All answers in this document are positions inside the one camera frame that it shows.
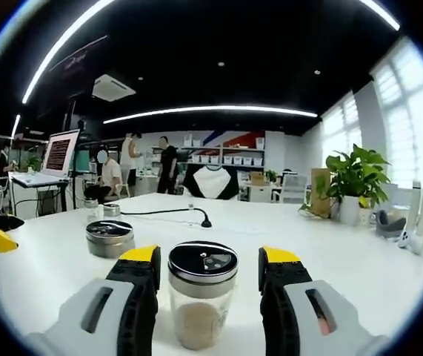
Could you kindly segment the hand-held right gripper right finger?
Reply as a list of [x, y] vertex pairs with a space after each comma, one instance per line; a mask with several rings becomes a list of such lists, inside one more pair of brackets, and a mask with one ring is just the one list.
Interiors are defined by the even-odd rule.
[[380, 355], [389, 343], [369, 333], [330, 284], [313, 280], [293, 252], [259, 249], [259, 292], [266, 355]]

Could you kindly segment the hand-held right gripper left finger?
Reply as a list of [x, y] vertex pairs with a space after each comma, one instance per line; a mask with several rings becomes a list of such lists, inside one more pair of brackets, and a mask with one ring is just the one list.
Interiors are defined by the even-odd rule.
[[159, 310], [161, 249], [123, 253], [104, 279], [65, 301], [45, 332], [27, 336], [37, 355], [151, 355]]

